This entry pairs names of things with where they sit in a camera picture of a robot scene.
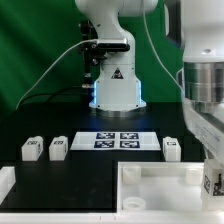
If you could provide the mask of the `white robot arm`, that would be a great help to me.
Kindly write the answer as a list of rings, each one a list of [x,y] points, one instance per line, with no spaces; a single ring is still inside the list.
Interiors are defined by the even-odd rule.
[[[152,12],[158,0],[75,0],[103,52],[90,108],[107,117],[143,110],[135,39],[118,18]],[[165,0],[166,30],[184,49],[182,105],[187,128],[224,164],[224,0]]]

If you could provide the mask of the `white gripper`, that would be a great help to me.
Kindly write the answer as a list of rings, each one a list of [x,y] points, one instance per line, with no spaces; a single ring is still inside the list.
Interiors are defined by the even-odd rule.
[[[214,106],[213,113],[197,112],[188,99],[182,100],[188,130],[213,154],[224,160],[224,103]]]

